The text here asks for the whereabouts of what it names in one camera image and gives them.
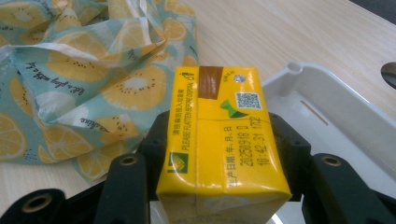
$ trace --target brown label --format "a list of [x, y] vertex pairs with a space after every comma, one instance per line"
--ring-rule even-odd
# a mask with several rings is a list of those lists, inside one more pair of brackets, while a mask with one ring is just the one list
[[198, 97], [217, 100], [222, 67], [201, 66], [199, 68]]

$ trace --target plastic bag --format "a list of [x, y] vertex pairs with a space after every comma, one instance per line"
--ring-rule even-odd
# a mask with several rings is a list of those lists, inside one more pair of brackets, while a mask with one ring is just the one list
[[177, 0], [3, 1], [0, 161], [104, 175], [169, 109], [176, 66], [198, 64], [195, 29]]

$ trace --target kiwi slice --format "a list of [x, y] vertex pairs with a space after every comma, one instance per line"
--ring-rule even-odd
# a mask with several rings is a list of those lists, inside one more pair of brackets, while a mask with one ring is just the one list
[[104, 146], [139, 135], [134, 122], [126, 114], [98, 119], [96, 122], [107, 130], [100, 136], [100, 142]]
[[104, 78], [109, 69], [97, 63], [78, 61], [58, 51], [49, 54], [46, 66], [61, 77], [71, 78], [79, 81], [95, 82]]
[[17, 27], [35, 27], [46, 21], [39, 7], [29, 2], [10, 2], [0, 7], [0, 21]]
[[32, 104], [28, 101], [27, 91], [18, 80], [14, 77], [9, 82], [9, 92], [14, 99], [15, 103], [20, 107], [20, 109], [30, 118], [33, 117]]
[[50, 21], [38, 24], [21, 35], [23, 44], [34, 45], [44, 39], [44, 35], [49, 28]]
[[105, 100], [119, 108], [147, 110], [163, 101], [166, 74], [158, 66], [139, 69], [103, 91]]

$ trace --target green logo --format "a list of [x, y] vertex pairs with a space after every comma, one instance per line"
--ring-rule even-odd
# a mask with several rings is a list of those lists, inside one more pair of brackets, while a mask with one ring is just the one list
[[228, 116], [230, 119], [237, 119], [237, 118], [242, 118], [244, 116], [247, 116], [248, 114], [242, 113], [234, 109], [228, 100], [224, 101], [220, 108], [228, 110]]
[[172, 169], [168, 173], [186, 174], [189, 168], [189, 154], [171, 152], [169, 153], [168, 166]]

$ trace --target screw hole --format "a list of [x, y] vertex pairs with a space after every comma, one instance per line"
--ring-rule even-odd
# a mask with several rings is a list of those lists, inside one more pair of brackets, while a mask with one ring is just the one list
[[340, 166], [341, 162], [334, 157], [322, 157], [322, 161], [330, 166]]
[[34, 198], [29, 199], [22, 206], [22, 212], [33, 213], [39, 211], [47, 207], [47, 205], [49, 205], [51, 201], [52, 201], [52, 196], [48, 193], [35, 196]]
[[137, 162], [137, 158], [133, 156], [125, 157], [120, 161], [121, 165], [133, 165]]

